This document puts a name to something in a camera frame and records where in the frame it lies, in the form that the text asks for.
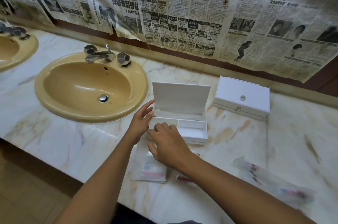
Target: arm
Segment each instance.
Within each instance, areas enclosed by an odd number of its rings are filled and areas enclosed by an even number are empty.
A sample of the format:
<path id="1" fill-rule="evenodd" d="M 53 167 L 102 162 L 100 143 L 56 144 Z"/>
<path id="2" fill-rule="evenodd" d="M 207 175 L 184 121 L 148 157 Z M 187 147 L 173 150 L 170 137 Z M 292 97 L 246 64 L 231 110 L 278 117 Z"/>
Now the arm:
<path id="1" fill-rule="evenodd" d="M 135 113 L 116 148 L 75 194 L 55 224 L 110 223 L 132 148 L 147 131 L 149 121 L 154 115 L 152 107 L 148 108 L 152 103 L 154 100 Z"/>
<path id="2" fill-rule="evenodd" d="M 314 224 L 312 220 L 255 186 L 193 154 L 176 127 L 156 124 L 148 130 L 155 159 L 192 179 L 237 224 Z"/>

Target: closed white box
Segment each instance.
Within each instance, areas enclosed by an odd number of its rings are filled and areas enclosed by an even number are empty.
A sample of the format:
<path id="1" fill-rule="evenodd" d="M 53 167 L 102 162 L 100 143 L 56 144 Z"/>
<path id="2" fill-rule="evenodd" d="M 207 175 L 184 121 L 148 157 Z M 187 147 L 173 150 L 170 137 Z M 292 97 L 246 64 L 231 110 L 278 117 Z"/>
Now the closed white box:
<path id="1" fill-rule="evenodd" d="M 270 113 L 270 89 L 221 76 L 212 106 L 262 120 Z"/>
<path id="2" fill-rule="evenodd" d="M 205 105 L 210 86 L 153 82 L 152 88 L 155 113 L 149 128 L 157 123 L 174 124 L 186 143 L 206 143 Z"/>

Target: right hand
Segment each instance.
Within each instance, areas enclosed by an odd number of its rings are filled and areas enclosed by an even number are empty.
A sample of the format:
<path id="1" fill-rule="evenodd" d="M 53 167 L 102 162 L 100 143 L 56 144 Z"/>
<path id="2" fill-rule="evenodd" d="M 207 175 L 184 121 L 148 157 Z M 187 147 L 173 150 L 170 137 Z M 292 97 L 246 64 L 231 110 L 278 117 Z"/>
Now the right hand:
<path id="1" fill-rule="evenodd" d="M 179 170 L 193 155 L 175 125 L 156 124 L 148 134 L 156 144 L 149 142 L 149 151 L 157 161 L 170 168 Z"/>

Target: sink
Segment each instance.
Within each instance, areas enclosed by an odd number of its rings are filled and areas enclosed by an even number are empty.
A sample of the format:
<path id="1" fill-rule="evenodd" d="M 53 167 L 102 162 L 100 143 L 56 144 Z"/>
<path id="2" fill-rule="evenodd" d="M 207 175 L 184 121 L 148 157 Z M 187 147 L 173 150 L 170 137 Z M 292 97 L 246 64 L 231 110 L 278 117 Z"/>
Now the sink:
<path id="1" fill-rule="evenodd" d="M 0 34 L 0 72 L 17 66 L 33 55 L 39 47 L 34 35 L 27 40 L 9 34 Z"/>
<path id="2" fill-rule="evenodd" d="M 35 93 L 45 108 L 70 120 L 103 123 L 141 105 L 148 94 L 148 79 L 137 63 L 132 61 L 128 68 L 120 67 L 117 60 L 88 64 L 86 56 L 84 52 L 66 55 L 38 74 Z"/>

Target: left hand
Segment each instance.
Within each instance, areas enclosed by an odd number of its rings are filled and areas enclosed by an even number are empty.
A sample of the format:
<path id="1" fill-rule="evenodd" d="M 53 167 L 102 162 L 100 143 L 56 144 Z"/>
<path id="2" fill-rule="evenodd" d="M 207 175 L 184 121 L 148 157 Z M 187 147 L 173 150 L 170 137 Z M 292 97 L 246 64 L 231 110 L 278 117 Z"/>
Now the left hand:
<path id="1" fill-rule="evenodd" d="M 152 107 L 149 107 L 154 103 L 154 100 L 150 100 L 144 104 L 133 116 L 133 119 L 126 131 L 124 137 L 128 137 L 132 140 L 133 145 L 136 145 L 141 136 L 148 130 L 149 122 L 154 116 Z"/>

